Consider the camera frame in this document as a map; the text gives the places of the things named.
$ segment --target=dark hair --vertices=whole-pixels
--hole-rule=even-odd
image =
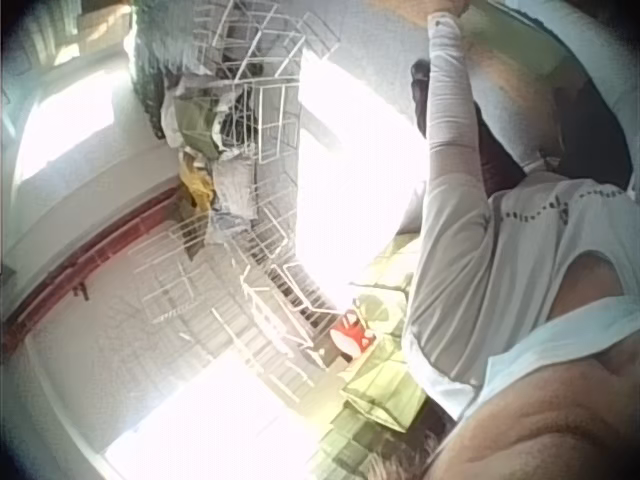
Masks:
[[[368,480],[424,480],[438,443],[435,435],[427,433],[424,444],[418,449],[405,446],[387,460],[377,455],[371,464]]]

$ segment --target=bright window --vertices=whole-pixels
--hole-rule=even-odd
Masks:
[[[302,419],[225,354],[106,458],[126,480],[302,480],[315,448]]]
[[[113,124],[111,97],[117,77],[103,71],[92,74],[33,107],[20,143],[15,185]]]

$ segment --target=hand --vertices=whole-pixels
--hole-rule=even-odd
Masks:
[[[400,15],[420,27],[428,25],[432,13],[450,13],[459,17],[471,0],[373,0],[378,6]]]

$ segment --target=white wire rack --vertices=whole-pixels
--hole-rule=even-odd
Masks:
[[[314,14],[295,17],[269,1],[204,0],[194,8],[194,24],[196,62],[233,83],[298,78],[303,48],[325,58],[339,43]]]
[[[295,258],[293,181],[286,174],[273,177],[254,185],[251,195],[257,220],[250,229],[223,235],[222,243],[205,248],[198,254],[205,261],[191,261],[184,249],[206,240],[209,213],[171,226],[132,249],[139,296],[149,321],[162,322],[203,302],[209,305],[212,286],[225,282],[242,292],[254,320],[278,350],[290,354],[287,342],[313,345],[340,312]],[[225,265],[233,273],[221,278]]]
[[[183,134],[201,142],[213,140],[221,152],[242,153],[263,165],[298,150],[301,107],[296,82],[214,87],[192,101],[212,116],[213,125],[209,129],[208,122],[196,121]]]

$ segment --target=yellow cloth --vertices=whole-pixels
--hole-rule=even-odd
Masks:
[[[211,210],[211,202],[215,191],[213,180],[209,174],[194,166],[195,158],[187,152],[180,154],[180,180],[189,189],[189,193],[196,202],[197,213],[204,213]]]

